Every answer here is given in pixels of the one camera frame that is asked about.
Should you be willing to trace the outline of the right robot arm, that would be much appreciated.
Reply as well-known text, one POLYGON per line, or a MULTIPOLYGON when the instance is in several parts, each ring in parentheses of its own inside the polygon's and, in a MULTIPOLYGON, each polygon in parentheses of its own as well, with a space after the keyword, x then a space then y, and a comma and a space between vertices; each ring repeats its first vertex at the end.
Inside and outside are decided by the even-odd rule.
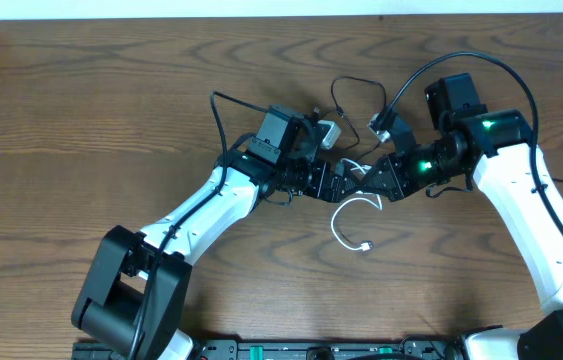
POLYGON ((543 320, 528 330, 488 328, 465 334, 456 359, 563 359, 563 198, 532 130, 517 110, 491 112, 469 74, 442 78, 425 89, 433 127, 441 137, 418 145, 411 128, 386 107, 370 120, 393 154, 362 180, 365 192, 399 201, 463 175, 497 210, 530 272, 543 320))

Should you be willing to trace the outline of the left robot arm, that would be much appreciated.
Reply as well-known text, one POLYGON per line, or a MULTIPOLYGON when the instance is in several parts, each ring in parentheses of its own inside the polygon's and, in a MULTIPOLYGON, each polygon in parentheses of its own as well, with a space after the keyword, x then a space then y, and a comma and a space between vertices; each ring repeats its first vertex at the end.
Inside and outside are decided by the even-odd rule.
POLYGON ((281 105, 264 112, 217 159, 206 183, 179 207, 137 232, 112 228, 101 240, 71 315, 72 324, 125 359, 188 359, 180 330, 191 272, 231 225, 274 192, 319 193, 317 155, 341 134, 331 120, 281 105))

